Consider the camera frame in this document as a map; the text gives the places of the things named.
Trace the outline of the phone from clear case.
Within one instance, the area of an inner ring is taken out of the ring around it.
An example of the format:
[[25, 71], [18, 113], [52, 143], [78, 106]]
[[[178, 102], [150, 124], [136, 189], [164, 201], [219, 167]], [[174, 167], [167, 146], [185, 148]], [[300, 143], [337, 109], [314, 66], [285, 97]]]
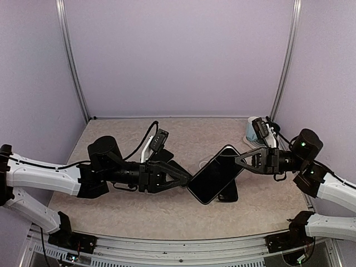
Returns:
[[185, 168], [183, 168], [180, 164], [178, 164], [175, 160], [170, 160], [168, 162], [168, 164], [173, 166], [174, 168], [184, 172], [188, 176], [188, 179], [192, 178], [192, 175]]

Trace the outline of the black phone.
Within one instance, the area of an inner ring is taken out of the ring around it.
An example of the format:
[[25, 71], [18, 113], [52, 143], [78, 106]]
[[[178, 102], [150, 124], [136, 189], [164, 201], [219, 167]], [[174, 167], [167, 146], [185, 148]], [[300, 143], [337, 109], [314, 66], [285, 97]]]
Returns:
[[166, 149], [162, 149], [161, 151], [152, 155], [150, 160], [151, 161], [162, 161], [162, 162], [168, 163], [173, 158], [174, 158], [174, 154], [172, 152], [170, 152]]
[[189, 192], [203, 205], [217, 199], [218, 194], [243, 171], [235, 163], [238, 150], [224, 146], [187, 184]]

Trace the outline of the clear phone case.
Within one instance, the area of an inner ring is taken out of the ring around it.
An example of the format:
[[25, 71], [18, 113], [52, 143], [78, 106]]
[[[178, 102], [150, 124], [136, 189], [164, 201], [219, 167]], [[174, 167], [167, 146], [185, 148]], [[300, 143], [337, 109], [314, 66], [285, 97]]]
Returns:
[[195, 160], [192, 164], [189, 165], [188, 167], [188, 172], [192, 175], [195, 175], [197, 172], [200, 171], [202, 167], [204, 167], [214, 156], [213, 155], [208, 155], [207, 157], [204, 157], [199, 160]]

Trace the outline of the black case of phone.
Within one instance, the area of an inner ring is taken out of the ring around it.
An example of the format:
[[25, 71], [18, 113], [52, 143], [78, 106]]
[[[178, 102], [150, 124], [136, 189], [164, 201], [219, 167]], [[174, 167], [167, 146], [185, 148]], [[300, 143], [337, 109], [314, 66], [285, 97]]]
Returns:
[[239, 199], [236, 181], [232, 180], [217, 196], [220, 202], [237, 202]]

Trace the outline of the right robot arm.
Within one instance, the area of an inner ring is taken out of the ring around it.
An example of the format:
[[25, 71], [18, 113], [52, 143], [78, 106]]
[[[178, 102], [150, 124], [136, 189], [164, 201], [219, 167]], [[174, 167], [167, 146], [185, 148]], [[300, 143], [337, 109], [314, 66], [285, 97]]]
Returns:
[[[322, 147], [318, 135], [304, 128], [292, 139], [287, 151], [267, 147], [254, 149], [237, 156], [235, 163], [261, 175], [276, 176], [294, 172], [294, 183], [306, 195], [355, 211], [355, 184], [340, 178], [330, 168], [316, 161]], [[301, 211], [291, 219], [284, 237], [285, 243], [291, 247], [315, 237], [355, 241], [355, 218]]]

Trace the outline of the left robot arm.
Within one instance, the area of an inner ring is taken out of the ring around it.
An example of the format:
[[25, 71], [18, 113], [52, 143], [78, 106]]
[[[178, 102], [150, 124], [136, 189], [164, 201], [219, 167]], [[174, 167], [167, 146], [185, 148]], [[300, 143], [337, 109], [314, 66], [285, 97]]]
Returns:
[[14, 154], [11, 145], [1, 146], [1, 206], [18, 211], [65, 247], [78, 236], [69, 217], [42, 205], [24, 191], [32, 187], [95, 199], [109, 192], [108, 183], [128, 185], [129, 190], [155, 194], [185, 186], [191, 175], [165, 161], [127, 162], [114, 137], [102, 136], [88, 146], [88, 161], [49, 165]]

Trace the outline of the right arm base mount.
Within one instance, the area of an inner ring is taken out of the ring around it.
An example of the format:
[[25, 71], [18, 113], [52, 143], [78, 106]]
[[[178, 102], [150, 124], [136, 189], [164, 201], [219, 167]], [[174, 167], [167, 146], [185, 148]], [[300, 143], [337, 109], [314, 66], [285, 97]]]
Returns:
[[289, 231], [272, 234], [265, 237], [268, 252], [270, 254], [285, 250], [295, 249], [314, 242], [314, 238], [308, 236], [299, 237]]

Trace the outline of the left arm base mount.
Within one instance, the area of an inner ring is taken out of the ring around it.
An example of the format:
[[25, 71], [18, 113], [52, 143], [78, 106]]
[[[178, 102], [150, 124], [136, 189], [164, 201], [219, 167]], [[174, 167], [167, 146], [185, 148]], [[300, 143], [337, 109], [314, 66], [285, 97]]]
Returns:
[[48, 243], [61, 248], [70, 249], [79, 253], [93, 254], [97, 237], [81, 233], [61, 233], [50, 234]]

